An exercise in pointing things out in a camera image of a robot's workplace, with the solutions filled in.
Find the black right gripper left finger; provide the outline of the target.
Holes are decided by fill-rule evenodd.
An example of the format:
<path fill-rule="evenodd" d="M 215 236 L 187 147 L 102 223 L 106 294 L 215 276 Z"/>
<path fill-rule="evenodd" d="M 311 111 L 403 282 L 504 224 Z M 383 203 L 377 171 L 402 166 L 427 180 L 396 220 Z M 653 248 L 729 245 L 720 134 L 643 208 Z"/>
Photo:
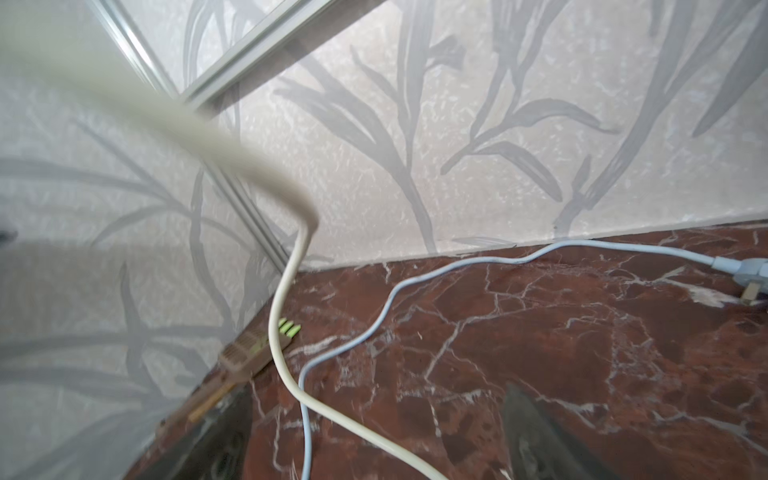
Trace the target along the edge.
<path fill-rule="evenodd" d="M 244 387 L 229 394 L 177 440 L 150 453 L 136 479 L 240 479 L 252 428 L 252 398 Z"/>

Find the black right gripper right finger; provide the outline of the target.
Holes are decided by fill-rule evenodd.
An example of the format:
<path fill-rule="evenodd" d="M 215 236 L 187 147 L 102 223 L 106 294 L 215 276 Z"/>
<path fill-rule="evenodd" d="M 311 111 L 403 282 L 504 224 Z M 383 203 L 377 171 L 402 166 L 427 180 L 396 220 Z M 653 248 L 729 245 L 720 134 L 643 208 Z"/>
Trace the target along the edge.
<path fill-rule="evenodd" d="M 515 384 L 506 387 L 501 418 L 516 479 L 618 477 Z"/>

